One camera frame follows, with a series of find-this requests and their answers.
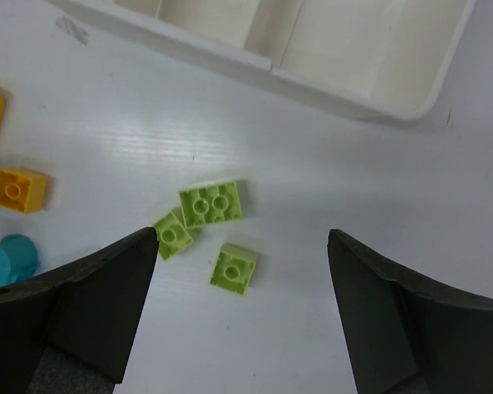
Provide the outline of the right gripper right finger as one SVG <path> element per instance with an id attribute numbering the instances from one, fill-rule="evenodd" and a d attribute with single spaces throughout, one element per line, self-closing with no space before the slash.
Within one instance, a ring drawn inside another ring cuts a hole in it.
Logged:
<path id="1" fill-rule="evenodd" d="M 430 393 L 493 393 L 493 299 L 422 275 L 339 229 L 327 249 L 358 392 L 422 380 Z"/>

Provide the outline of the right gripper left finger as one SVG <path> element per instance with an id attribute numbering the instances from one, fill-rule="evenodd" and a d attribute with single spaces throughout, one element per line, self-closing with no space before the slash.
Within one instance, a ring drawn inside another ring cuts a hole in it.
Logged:
<path id="1" fill-rule="evenodd" d="M 81 259 L 0 286 L 0 393 L 122 382 L 157 259 L 144 227 Z"/>

